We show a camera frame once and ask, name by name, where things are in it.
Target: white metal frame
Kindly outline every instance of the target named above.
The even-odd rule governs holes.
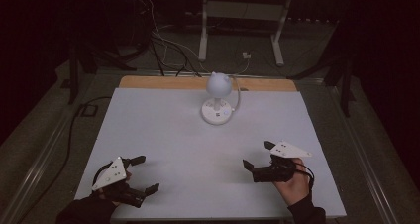
[[[200,61],[205,61],[207,58],[208,17],[245,18],[278,22],[277,31],[271,35],[270,39],[275,63],[279,66],[284,65],[278,40],[280,39],[281,31],[287,18],[290,2],[291,0],[286,0],[284,5],[268,5],[203,0],[201,40],[198,59]]]

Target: white table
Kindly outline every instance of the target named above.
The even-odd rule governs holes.
[[[299,92],[248,91],[222,126],[200,117],[204,89],[117,88],[75,198],[89,195],[93,176],[118,156],[146,156],[129,168],[130,186],[160,183],[141,208],[119,207],[112,219],[229,220],[291,217],[271,183],[253,183],[242,159],[269,165],[264,141],[287,141],[311,152],[313,201],[328,217],[346,211]],[[236,104],[233,92],[226,100]]]

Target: white plastic part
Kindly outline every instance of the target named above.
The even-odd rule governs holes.
[[[280,44],[275,39],[274,35],[271,35],[272,50],[274,52],[275,64],[277,66],[284,66],[283,55],[281,54]]]
[[[232,81],[224,73],[212,72],[207,80],[207,92],[213,97],[204,102],[201,115],[204,121],[212,125],[222,125],[232,116],[232,106],[222,98],[232,91]]]
[[[243,58],[251,58],[251,54],[250,53],[247,53],[247,52],[243,52],[242,53],[242,57]]]
[[[231,105],[223,99],[210,98],[201,107],[201,115],[204,121],[213,125],[222,125],[232,117]]]
[[[275,145],[269,152],[275,156],[283,158],[303,158],[312,157],[312,154],[287,142],[281,141]]]
[[[123,180],[127,177],[126,169],[124,168],[123,160],[121,157],[118,157],[102,176],[96,181],[92,186],[92,190],[96,191],[99,188],[108,186],[117,181]]]
[[[206,84],[207,92],[214,98],[223,98],[232,91],[232,81],[224,73],[212,72]]]

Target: sleeve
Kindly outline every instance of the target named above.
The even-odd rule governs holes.
[[[325,210],[315,207],[312,203],[312,194],[288,207],[293,215],[295,224],[325,224]]]
[[[74,200],[56,217],[56,224],[109,223],[117,206],[110,200],[89,196]]]

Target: cable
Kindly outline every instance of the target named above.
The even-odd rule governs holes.
[[[306,165],[303,165],[303,164],[300,164],[300,163],[295,163],[295,164],[298,165],[298,166],[302,166],[302,167],[308,169],[308,171],[310,172],[310,174],[309,174],[306,171],[302,171],[302,170],[298,170],[298,169],[296,170],[296,172],[299,172],[299,173],[302,173],[302,174],[305,174],[305,175],[309,176],[309,189],[312,190],[312,187],[313,187],[314,182],[315,182],[315,174]]]
[[[67,162],[70,158],[70,151],[71,151],[71,137],[72,137],[72,132],[73,132],[73,125],[74,125],[74,121],[77,118],[77,116],[80,114],[80,111],[82,111],[83,108],[87,107],[88,105],[90,105],[91,102],[94,102],[96,100],[99,99],[110,99],[111,97],[97,97],[94,98],[84,104],[80,104],[79,107],[77,108],[77,111],[74,113],[72,119],[71,119],[71,123],[70,123],[70,128],[69,128],[69,135],[68,135],[68,139],[67,139],[67,150],[66,150],[66,154],[65,154],[65,159],[64,162],[62,163],[58,173],[55,175],[55,177],[52,179],[52,181],[50,182],[50,184],[47,186],[46,189],[44,189],[44,191],[40,194],[40,196],[33,202],[33,204],[28,208],[28,210],[21,216],[21,218],[18,220],[17,223],[22,223],[22,221],[26,218],[26,216],[32,211],[32,209],[34,209],[34,207],[43,199],[43,197],[46,195],[46,193],[50,190],[50,188],[53,186],[53,184],[58,180],[59,176],[61,175],[62,171],[64,170],[65,166],[67,165]]]
[[[159,38],[161,38],[161,40],[163,41],[163,44],[164,44],[164,46],[165,46],[165,49],[164,49],[164,54],[163,54],[163,60],[162,61],[165,61],[166,60],[166,50],[167,50],[167,45],[164,43],[164,39],[163,39],[163,37],[160,35],[160,33],[158,32],[158,26],[157,26],[157,22],[156,22],[156,20],[155,20],[155,13],[154,13],[154,8],[155,8],[155,5],[154,5],[154,3],[152,2],[152,0],[149,0],[149,2],[151,3],[151,14],[152,14],[152,20],[153,20],[153,22],[154,22],[154,26],[155,26],[155,29],[156,29],[156,35],[159,37]]]
[[[157,66],[158,66],[158,69],[160,70],[160,75],[164,76],[163,68],[161,67],[160,58],[159,58],[157,50],[155,48],[155,44],[151,43],[151,45],[152,45],[152,49],[153,49],[153,52],[154,52],[154,55],[155,55],[155,59],[157,60]]]
[[[187,50],[189,50],[197,59],[198,59],[198,55],[191,49],[191,48],[189,48],[189,47],[187,47],[187,46],[185,46],[185,45],[183,45],[183,44],[179,44],[179,43],[176,43],[176,42],[173,42],[173,41],[170,41],[170,40],[168,40],[168,39],[164,39],[164,38],[162,38],[162,37],[160,37],[164,42],[167,42],[167,43],[172,43],[172,44],[174,44],[174,45],[177,45],[177,46],[180,46],[180,47],[183,47],[183,48],[186,48]],[[210,71],[209,70],[207,70],[206,68],[204,68],[203,67],[203,64],[199,61],[198,62],[199,64],[200,64],[200,67],[201,67],[201,69],[203,69],[205,72],[208,72],[208,73],[210,73]]]
[[[238,79],[234,75],[232,75],[232,77],[234,78],[234,81],[236,82],[237,87],[238,87],[238,101],[237,101],[237,105],[234,108],[232,108],[232,112],[236,112],[236,111],[238,111],[239,106],[241,105],[241,87],[239,85]]]
[[[238,75],[238,74],[241,74],[241,73],[247,71],[248,70],[248,67],[250,67],[250,59],[251,59],[250,57],[247,58],[247,66],[245,66],[245,68],[241,72],[234,73],[233,75]]]
[[[166,45],[169,49],[173,49],[173,50],[175,50],[175,51],[177,51],[177,52],[179,52],[180,54],[182,54],[183,55],[183,57],[184,57],[184,59],[185,59],[185,62],[184,62],[184,64],[167,64],[167,63],[165,63],[165,62],[163,62],[163,61],[161,61],[161,59],[159,60],[159,63],[161,63],[162,65],[164,65],[164,66],[166,66],[166,67],[169,67],[169,68],[171,68],[171,69],[173,69],[173,70],[178,70],[178,73],[176,74],[176,76],[178,76],[183,70],[186,70],[186,71],[188,71],[188,72],[192,72],[192,73],[194,73],[194,75],[196,75],[196,76],[198,76],[198,77],[201,77],[201,75],[195,70],[195,68],[194,68],[194,66],[191,64],[191,61],[188,59],[188,57],[187,57],[187,55],[185,54],[185,52],[178,46],[178,45],[174,45],[172,42],[169,42],[170,44],[172,44],[172,47],[170,47],[170,46],[168,46],[168,45]],[[157,52],[156,52],[156,50],[154,50],[153,51],[153,53],[155,54],[155,56],[157,56],[158,57],[158,54],[157,54]],[[182,68],[181,69],[179,69],[179,68],[174,68],[174,67],[172,67],[172,66],[182,66]]]

